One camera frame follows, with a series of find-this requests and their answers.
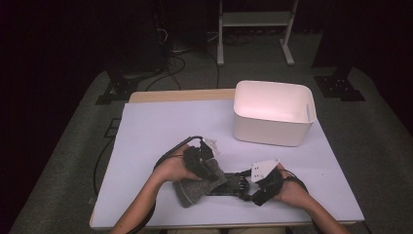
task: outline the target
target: forearm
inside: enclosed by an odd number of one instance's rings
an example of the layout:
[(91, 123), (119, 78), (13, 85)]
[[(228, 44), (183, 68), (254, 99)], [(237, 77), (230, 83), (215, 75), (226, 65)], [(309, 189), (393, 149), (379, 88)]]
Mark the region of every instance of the forearm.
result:
[(322, 232), (328, 233), (350, 233), (341, 225), (319, 202), (310, 198), (304, 211), (313, 219)]
[(113, 227), (111, 233), (128, 233), (142, 222), (155, 204), (159, 189), (163, 183), (155, 175), (149, 176), (133, 202)]

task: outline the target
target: white tabletop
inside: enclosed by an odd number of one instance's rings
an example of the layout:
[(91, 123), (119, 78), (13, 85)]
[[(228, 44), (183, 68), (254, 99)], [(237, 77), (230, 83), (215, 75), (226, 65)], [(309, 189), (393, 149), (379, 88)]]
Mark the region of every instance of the white tabletop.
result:
[[(233, 105), (231, 99), (126, 104), (91, 227), (112, 227), (158, 159), (191, 136), (217, 139), (221, 153), (215, 158), (226, 173), (245, 171), (254, 162), (278, 158), (337, 220), (364, 220), (319, 121), (298, 147), (243, 142), (233, 137)], [(257, 207), (236, 197), (205, 196), (195, 206), (184, 209), (171, 183), (166, 183), (147, 227), (294, 225), (310, 221), (303, 211), (281, 202), (269, 201)]]

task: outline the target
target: person's right hand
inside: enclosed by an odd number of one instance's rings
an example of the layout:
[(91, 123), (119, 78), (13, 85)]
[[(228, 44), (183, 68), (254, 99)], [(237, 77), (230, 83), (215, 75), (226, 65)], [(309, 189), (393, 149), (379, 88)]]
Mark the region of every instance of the person's right hand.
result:
[[(284, 171), (284, 167), (281, 164), (278, 164), (277, 168), (282, 173), (282, 177), (286, 178), (288, 176), (292, 176), (288, 172)], [(312, 200), (312, 197), (297, 182), (293, 180), (286, 180), (282, 185), (282, 190), (277, 196), (275, 196), (275, 199), (285, 202), (293, 207), (305, 208), (310, 200)]]

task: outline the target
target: person's left hand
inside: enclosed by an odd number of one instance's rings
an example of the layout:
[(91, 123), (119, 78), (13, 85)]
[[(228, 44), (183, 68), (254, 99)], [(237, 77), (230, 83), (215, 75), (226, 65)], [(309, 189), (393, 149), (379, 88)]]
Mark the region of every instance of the person's left hand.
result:
[(185, 167), (183, 151), (187, 148), (189, 148), (189, 145), (185, 144), (170, 154), (167, 160), (155, 169), (153, 174), (159, 176), (162, 181), (179, 181), (183, 178), (202, 180), (200, 177), (189, 172)]

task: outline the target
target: human arm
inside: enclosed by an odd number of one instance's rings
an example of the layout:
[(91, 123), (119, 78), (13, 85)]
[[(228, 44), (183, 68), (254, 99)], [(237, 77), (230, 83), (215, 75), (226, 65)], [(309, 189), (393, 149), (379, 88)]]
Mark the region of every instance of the human arm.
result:
[(130, 206), (116, 222), (111, 230), (112, 234), (128, 233), (141, 223), (154, 206), (158, 192), (165, 182), (178, 181), (185, 177), (200, 179), (190, 173), (183, 163), (183, 151), (188, 147), (184, 145), (177, 149), (152, 172)]
[[(290, 176), (282, 165), (278, 165), (283, 177)], [(287, 180), (275, 197), (290, 206), (303, 209), (323, 233), (350, 233), (316, 199), (293, 180)]]

